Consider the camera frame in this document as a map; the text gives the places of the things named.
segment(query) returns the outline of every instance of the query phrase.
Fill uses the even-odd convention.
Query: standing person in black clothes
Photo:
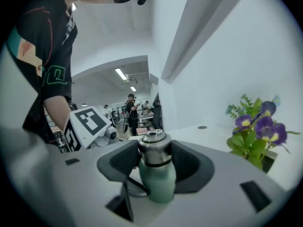
[[[77,1],[30,1],[6,41],[17,67],[37,92],[23,128],[38,134],[46,143],[55,143],[56,139],[47,123],[44,107],[61,130],[71,112],[68,105],[71,100],[71,53],[78,33],[72,5]],[[114,3],[120,0],[81,1]]]
[[[128,125],[132,130],[132,135],[137,135],[137,128],[138,128],[138,113],[137,108],[140,106],[140,104],[134,105],[134,95],[131,93],[128,95],[128,101],[126,104],[126,109],[129,113],[128,118]]]

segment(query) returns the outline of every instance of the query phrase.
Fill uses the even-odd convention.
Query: thermos bottle
[[[139,140],[139,174],[149,199],[168,203],[174,197],[176,170],[171,161],[171,137],[162,130],[148,131]]]

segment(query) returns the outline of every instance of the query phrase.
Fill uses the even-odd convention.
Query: ceiling light
[[[77,8],[76,4],[73,3],[71,6],[72,11],[76,10],[76,8]]]
[[[119,74],[119,76],[120,76],[123,80],[126,80],[126,79],[127,79],[126,76],[123,74],[123,72],[122,72],[119,68],[115,69],[115,71]]]

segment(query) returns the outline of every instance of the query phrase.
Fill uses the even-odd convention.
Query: silver lid
[[[139,139],[142,159],[148,165],[164,165],[171,160],[171,137],[163,130],[148,131]]]

